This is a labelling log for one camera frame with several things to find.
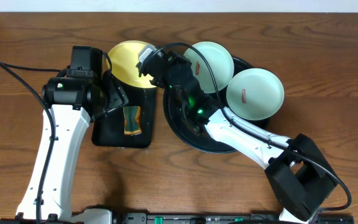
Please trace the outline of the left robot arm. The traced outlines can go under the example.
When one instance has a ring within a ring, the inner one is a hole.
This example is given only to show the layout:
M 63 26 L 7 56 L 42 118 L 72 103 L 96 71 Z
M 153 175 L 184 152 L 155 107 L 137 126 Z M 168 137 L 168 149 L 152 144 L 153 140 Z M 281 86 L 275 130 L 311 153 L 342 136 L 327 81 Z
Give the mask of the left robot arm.
M 80 146 L 91 122 L 123 107 L 128 99 L 103 70 L 107 53 L 74 46 L 71 64 L 42 89 L 44 124 L 29 186 L 13 223 L 112 223 L 108 208 L 73 214 L 71 192 Z

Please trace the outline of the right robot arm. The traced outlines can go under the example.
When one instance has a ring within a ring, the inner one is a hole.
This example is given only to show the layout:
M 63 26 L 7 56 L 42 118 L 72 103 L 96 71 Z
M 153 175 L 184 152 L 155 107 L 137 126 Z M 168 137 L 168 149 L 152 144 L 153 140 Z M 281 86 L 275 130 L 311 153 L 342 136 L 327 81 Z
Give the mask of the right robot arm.
M 151 75 L 152 85 L 163 88 L 165 117 L 179 138 L 197 149 L 210 143 L 231 147 L 261 166 L 283 206 L 280 220 L 311 223 L 321 204 L 340 180 L 308 136 L 295 139 L 267 132 L 225 107 L 219 96 L 205 93 L 193 76 L 189 58 L 144 48 L 137 68 Z

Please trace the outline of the green and orange sponge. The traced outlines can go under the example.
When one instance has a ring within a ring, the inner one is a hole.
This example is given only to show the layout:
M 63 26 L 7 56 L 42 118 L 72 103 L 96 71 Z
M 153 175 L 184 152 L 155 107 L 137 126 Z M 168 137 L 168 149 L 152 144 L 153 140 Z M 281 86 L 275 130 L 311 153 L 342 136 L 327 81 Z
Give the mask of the green and orange sponge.
M 142 132 L 140 127 L 140 106 L 125 106 L 124 113 L 124 134 L 136 135 Z

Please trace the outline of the yellow plate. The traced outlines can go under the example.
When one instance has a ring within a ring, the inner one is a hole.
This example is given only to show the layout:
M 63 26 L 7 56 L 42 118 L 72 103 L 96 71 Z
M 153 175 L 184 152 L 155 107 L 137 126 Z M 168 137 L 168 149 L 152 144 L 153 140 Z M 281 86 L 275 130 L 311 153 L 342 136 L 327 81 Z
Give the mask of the yellow plate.
M 136 65 L 139 63 L 138 54 L 147 45 L 141 40 L 127 40 L 114 46 L 108 56 L 112 62 L 112 74 L 121 82 L 137 88 L 155 88 L 150 81 L 150 75 L 139 76 Z

